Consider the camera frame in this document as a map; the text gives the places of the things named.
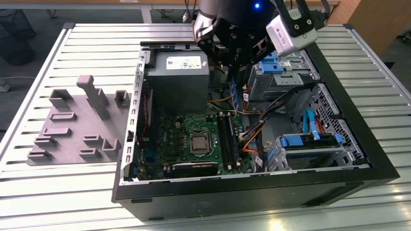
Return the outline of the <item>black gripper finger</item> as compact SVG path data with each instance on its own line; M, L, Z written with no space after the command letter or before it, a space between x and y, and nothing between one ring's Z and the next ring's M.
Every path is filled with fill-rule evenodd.
M270 37L249 37L243 48L238 52L239 69L243 70L250 64L258 63L274 50Z
M230 33L219 32L198 32L197 44L209 58L226 67L226 70L233 69L233 54L230 53Z

